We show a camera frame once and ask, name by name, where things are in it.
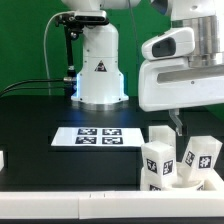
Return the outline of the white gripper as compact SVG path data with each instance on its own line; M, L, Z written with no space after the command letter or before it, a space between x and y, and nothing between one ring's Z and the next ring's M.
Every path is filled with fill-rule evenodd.
M181 136L178 108L224 103L224 65L192 69L186 58L145 60L139 73L138 96L144 111L170 109L169 116Z

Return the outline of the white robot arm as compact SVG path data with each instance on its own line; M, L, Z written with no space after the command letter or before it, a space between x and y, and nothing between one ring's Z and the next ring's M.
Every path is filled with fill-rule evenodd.
M128 96L118 69L118 32L108 9L135 7L141 0L61 0L68 22L84 33L83 66L73 102L97 110ZM224 103L224 0L149 0L171 19L171 28L137 47L139 106L167 110L181 131L181 108Z

